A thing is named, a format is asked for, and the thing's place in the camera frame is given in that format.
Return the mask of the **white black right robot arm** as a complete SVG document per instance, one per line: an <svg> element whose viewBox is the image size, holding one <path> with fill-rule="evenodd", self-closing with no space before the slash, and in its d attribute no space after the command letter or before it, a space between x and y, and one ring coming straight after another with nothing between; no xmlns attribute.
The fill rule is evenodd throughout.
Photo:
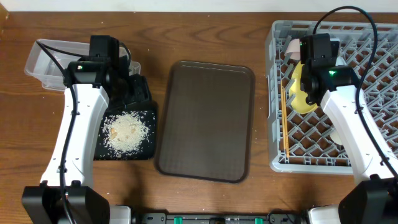
<svg viewBox="0 0 398 224"><path fill-rule="evenodd" d="M311 208L308 223L397 223L397 157L373 120L349 66L302 67L301 89L332 122L348 155L354 189L338 204Z"/></svg>

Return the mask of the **clear plastic bin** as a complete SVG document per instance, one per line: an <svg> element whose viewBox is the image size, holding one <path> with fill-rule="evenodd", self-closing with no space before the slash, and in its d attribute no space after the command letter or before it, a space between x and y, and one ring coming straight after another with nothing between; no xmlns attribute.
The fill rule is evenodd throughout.
<svg viewBox="0 0 398 224"><path fill-rule="evenodd" d="M68 42L49 39L38 39L38 41L55 49L80 55L88 55L90 48L89 43L83 42ZM79 59L77 56L62 54L50 49L48 49L48 51L63 68L67 68L70 62ZM122 46L119 48L119 56L128 56L126 49ZM30 75L40 81L40 78L42 78L44 75L44 70L47 68L47 65L50 62L53 62L53 60L34 42L25 65L25 74Z"/></svg>

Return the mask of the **white pink bowl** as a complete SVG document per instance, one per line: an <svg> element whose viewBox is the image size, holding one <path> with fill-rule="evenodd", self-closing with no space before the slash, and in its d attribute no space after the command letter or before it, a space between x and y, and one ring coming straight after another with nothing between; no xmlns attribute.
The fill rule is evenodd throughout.
<svg viewBox="0 0 398 224"><path fill-rule="evenodd" d="M300 60L300 39L293 39L289 42L285 54L292 60Z"/></svg>

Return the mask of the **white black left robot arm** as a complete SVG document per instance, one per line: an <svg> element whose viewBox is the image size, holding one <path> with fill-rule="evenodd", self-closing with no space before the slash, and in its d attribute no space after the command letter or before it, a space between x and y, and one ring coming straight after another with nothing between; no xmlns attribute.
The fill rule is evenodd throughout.
<svg viewBox="0 0 398 224"><path fill-rule="evenodd" d="M65 107L52 158L22 205L34 223L136 223L127 205L111 205L93 187L99 152L113 159L154 155L157 112L146 79L127 57L85 57L63 70Z"/></svg>

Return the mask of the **light blue bowl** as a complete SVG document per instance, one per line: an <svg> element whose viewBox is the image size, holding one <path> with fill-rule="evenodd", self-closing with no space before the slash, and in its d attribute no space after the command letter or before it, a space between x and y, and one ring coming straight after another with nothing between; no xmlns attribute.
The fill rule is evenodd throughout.
<svg viewBox="0 0 398 224"><path fill-rule="evenodd" d="M336 59L335 65L336 66L346 66L346 62L341 56L338 56Z"/></svg>

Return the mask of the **yellow round plate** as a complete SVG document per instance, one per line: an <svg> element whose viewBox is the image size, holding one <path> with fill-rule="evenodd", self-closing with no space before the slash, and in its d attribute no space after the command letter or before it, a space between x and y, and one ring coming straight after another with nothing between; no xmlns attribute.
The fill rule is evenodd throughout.
<svg viewBox="0 0 398 224"><path fill-rule="evenodd" d="M309 105L306 102L306 97L308 96L308 94L300 89L302 67L303 65L299 62L293 71L292 80L294 82L289 89L289 96L295 96L291 102L292 108L300 114L307 114L315 111L318 106L316 104Z"/></svg>

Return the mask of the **small light green bowl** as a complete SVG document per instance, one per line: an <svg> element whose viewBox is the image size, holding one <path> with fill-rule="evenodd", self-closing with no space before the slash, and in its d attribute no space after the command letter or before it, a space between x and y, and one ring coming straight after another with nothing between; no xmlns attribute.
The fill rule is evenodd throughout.
<svg viewBox="0 0 398 224"><path fill-rule="evenodd" d="M343 143L341 142L341 139L340 139L340 137L339 137L339 135L338 135L338 132L336 131L336 130L334 130L334 131L332 131L331 133L330 133L330 138L331 138L331 140L335 143L335 144L338 144L338 145L342 145Z"/></svg>

